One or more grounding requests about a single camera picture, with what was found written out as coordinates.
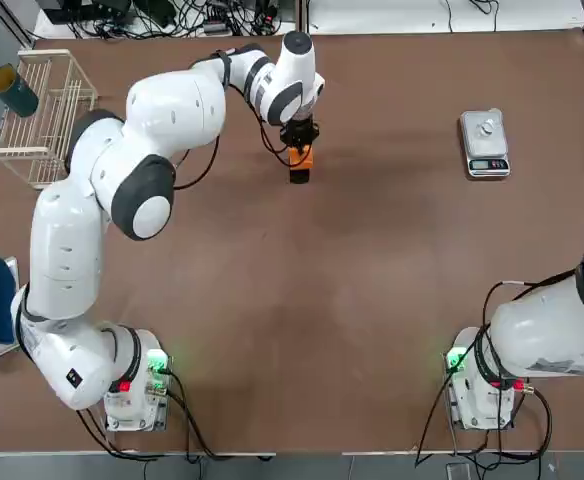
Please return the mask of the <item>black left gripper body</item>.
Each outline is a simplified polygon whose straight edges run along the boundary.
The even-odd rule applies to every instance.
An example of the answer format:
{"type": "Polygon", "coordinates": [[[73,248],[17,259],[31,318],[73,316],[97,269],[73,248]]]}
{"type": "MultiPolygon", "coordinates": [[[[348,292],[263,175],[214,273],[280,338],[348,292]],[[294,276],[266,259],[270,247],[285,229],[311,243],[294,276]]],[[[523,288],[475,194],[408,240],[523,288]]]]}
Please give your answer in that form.
{"type": "Polygon", "coordinates": [[[287,123],[287,127],[294,127],[296,129],[296,133],[298,135],[298,138],[302,138],[302,132],[303,129],[306,125],[311,125],[311,124],[317,124],[314,121],[314,115],[313,114],[309,114],[306,115],[303,118],[300,118],[298,116],[294,116],[288,123],[287,123]]]}

